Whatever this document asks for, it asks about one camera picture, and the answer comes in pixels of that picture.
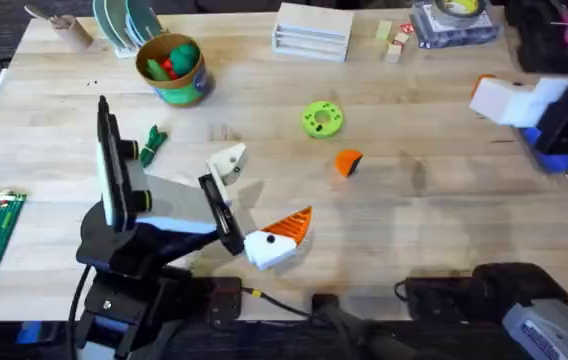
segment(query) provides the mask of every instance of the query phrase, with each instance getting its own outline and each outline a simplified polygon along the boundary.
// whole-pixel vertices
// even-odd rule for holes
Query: wooden table
[[[568,182],[538,173],[499,127],[468,109],[479,74],[531,83],[515,70],[507,38],[490,45],[419,50],[382,63],[380,19],[399,24],[408,10],[358,11],[348,61],[275,55],[274,14],[163,16],[172,32],[200,43],[217,87],[201,106],[165,105],[98,40],[76,55],[33,20],[0,91],[0,189],[29,194],[0,267],[0,320],[64,319],[82,265],[79,225],[99,199],[94,149],[100,94],[124,138],[171,133],[153,175],[194,184],[205,160],[237,142],[249,163],[230,187],[245,230],[307,205],[311,230],[300,255],[260,272],[218,243],[180,264],[196,274],[239,275],[284,302],[308,308],[315,292],[343,295],[358,315],[405,318],[393,284],[410,272],[469,270],[491,261],[541,265],[568,290]],[[331,139],[309,138],[300,113],[330,100],[346,119]],[[338,151],[364,153],[345,180]],[[246,298],[244,319],[290,315]]]

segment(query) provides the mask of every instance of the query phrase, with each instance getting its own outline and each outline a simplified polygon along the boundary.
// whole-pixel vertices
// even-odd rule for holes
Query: green ring
[[[315,115],[320,111],[326,111],[330,114],[329,121],[324,124],[318,124]],[[317,101],[304,109],[302,113],[302,127],[307,134],[316,138],[327,138],[335,135],[344,122],[342,111],[337,105],[329,101]]]

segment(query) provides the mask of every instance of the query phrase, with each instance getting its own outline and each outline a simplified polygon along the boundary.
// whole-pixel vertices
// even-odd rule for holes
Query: green object in cup
[[[169,81],[171,77],[168,76],[166,71],[160,66],[155,59],[146,60],[146,71],[148,75],[155,81]]]
[[[182,44],[171,50],[169,57],[173,64],[173,71],[178,76],[184,76],[193,70],[199,56],[200,51],[195,45]]]

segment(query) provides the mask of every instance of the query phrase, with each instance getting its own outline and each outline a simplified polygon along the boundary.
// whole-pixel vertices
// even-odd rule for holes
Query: red object
[[[402,24],[400,25],[400,29],[402,29],[402,31],[408,35],[415,31],[413,24]]]
[[[175,71],[173,71],[173,64],[171,63],[171,59],[164,60],[164,62],[162,63],[161,66],[162,66],[162,69],[164,69],[164,71],[166,71],[166,73],[168,74],[168,76],[171,77],[172,80],[179,79],[179,76],[177,76]]]
[[[173,64],[171,63],[171,59],[164,60],[164,62],[162,63],[162,68],[166,71],[169,71],[170,69],[172,69]]]

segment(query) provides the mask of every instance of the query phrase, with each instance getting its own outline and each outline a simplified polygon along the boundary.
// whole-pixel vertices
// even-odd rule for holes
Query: green disc
[[[328,101],[317,101],[304,109],[302,127],[307,134],[316,138],[327,138],[335,135],[342,127],[344,116],[335,104]]]

